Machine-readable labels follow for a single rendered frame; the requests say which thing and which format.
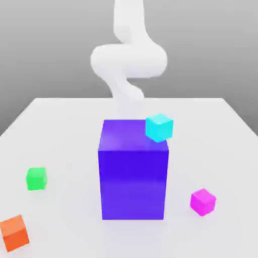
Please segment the small cyan cube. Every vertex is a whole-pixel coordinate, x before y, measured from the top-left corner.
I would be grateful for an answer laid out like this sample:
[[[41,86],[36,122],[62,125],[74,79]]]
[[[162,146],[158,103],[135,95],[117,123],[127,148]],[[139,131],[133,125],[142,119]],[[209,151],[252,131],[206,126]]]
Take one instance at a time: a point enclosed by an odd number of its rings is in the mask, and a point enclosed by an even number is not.
[[[173,135],[173,119],[156,114],[146,118],[146,136],[155,142],[162,142]]]

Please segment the small magenta cube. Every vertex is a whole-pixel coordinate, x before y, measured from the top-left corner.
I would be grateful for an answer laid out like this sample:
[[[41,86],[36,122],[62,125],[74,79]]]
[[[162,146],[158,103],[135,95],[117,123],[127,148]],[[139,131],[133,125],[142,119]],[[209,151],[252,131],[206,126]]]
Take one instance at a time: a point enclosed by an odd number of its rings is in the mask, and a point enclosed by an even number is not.
[[[214,210],[216,197],[205,188],[191,194],[190,207],[200,216],[205,216]]]

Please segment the small green cube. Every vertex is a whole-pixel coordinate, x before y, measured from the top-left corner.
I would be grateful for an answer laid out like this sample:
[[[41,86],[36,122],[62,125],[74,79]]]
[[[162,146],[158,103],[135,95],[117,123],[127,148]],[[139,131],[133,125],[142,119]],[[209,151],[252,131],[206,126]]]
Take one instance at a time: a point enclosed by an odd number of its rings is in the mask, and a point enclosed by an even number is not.
[[[29,168],[26,175],[28,190],[43,190],[47,184],[47,174],[45,167]]]

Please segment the small orange cube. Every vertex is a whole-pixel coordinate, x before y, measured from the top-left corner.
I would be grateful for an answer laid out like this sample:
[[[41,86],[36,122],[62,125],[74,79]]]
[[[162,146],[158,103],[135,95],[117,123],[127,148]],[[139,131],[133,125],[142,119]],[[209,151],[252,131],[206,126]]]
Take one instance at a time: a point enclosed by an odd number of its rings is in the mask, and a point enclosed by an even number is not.
[[[0,222],[0,230],[7,252],[30,243],[28,232],[21,215]]]

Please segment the large purple box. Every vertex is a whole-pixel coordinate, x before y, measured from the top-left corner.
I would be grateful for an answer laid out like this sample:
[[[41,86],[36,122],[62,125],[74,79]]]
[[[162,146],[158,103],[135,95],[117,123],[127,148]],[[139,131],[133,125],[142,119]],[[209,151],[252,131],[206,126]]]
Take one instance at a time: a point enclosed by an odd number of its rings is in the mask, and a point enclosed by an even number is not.
[[[164,218],[169,148],[145,133],[144,120],[103,122],[98,164],[104,220]]]

